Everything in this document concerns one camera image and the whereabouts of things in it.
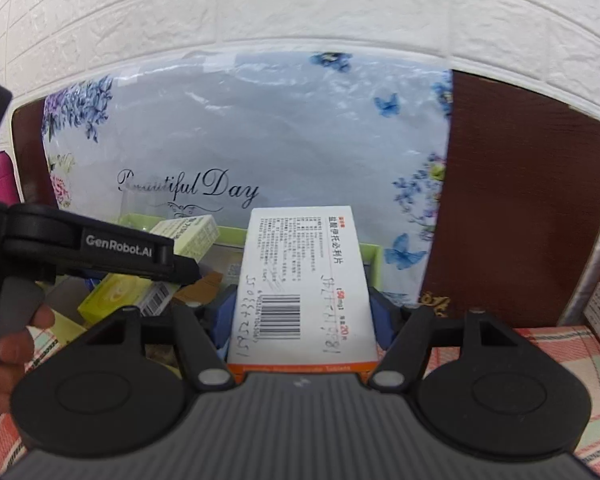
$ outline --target floral print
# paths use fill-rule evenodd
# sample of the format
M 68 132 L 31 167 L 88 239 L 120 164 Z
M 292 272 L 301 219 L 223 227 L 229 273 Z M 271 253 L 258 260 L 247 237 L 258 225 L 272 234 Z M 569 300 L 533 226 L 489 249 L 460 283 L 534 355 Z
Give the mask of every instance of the floral print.
M 351 54 L 344 52 L 323 52 L 310 57 L 311 63 L 314 65 L 328 66 L 336 72 L 348 72 L 351 69 L 349 59 Z
M 442 81 L 433 84 L 431 89 L 435 92 L 446 118 L 449 119 L 451 117 L 451 108 L 454 104 L 454 94 L 451 85 L 451 71 L 445 72 Z
M 113 79 L 106 75 L 101 79 L 81 81 L 64 88 L 45 99 L 42 134 L 49 140 L 66 126 L 84 126 L 87 139 L 98 142 L 96 126 L 104 123 L 107 104 L 113 95 Z
M 400 177 L 394 181 L 394 186 L 400 190 L 394 200 L 408 216 L 408 221 L 421 227 L 419 237 L 426 242 L 433 240 L 445 167 L 446 160 L 431 153 L 409 180 Z
M 51 178 L 51 186 L 54 189 L 56 202 L 58 202 L 60 208 L 66 209 L 71 205 L 71 192 L 66 178 L 75 164 L 74 156 L 71 153 L 50 155 L 46 158 L 46 164 L 49 169 L 49 177 Z
M 62 209 L 66 209 L 71 205 L 71 196 L 69 190 L 64 184 L 64 180 L 55 174 L 50 174 L 51 186 L 54 188 L 54 195 L 56 196 L 56 202 Z

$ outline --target white box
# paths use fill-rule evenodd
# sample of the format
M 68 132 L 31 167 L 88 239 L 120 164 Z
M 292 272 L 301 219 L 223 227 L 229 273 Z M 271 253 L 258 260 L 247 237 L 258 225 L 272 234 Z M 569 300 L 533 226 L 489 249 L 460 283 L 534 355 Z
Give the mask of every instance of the white box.
M 378 350 L 349 206 L 251 213 L 228 363 L 248 370 L 357 371 Z

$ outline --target barcode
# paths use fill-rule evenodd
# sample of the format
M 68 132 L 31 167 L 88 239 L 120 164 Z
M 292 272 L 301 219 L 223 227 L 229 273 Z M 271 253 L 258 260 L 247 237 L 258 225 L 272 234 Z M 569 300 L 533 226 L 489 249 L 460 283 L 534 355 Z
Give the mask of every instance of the barcode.
M 258 338 L 300 339 L 300 296 L 261 296 Z
M 162 305 L 162 302 L 165 300 L 165 298 L 169 295 L 169 291 L 167 290 L 167 287 L 164 286 L 164 283 L 159 283 L 158 284 L 158 290 L 155 291 L 155 293 L 152 295 L 151 298 L 149 298 L 149 301 L 147 301 L 144 306 L 141 309 L 141 313 L 143 316 L 157 316 L 158 314 L 161 313 L 162 309 L 160 308 L 160 306 Z

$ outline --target white brick wall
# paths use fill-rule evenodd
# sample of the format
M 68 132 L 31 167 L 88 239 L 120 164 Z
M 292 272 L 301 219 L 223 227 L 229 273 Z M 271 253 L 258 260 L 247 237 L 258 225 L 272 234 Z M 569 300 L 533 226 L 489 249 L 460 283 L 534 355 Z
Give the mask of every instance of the white brick wall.
M 600 0 L 0 0 L 0 83 L 12 109 L 120 62 L 254 45 L 379 49 L 600 118 Z M 11 150 L 8 121 L 0 149 Z M 584 282 L 599 268 L 600 243 Z

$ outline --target brown leather panel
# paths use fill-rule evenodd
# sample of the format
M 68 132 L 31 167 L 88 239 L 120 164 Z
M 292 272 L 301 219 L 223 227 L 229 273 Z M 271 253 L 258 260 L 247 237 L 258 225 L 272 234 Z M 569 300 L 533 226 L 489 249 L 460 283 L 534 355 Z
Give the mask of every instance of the brown leather panel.
M 445 185 L 423 291 L 554 325 L 600 230 L 600 122 L 561 102 L 454 72 Z
M 44 106 L 45 100 L 38 99 L 21 106 L 13 113 L 13 150 L 24 201 L 58 207 L 40 134 Z

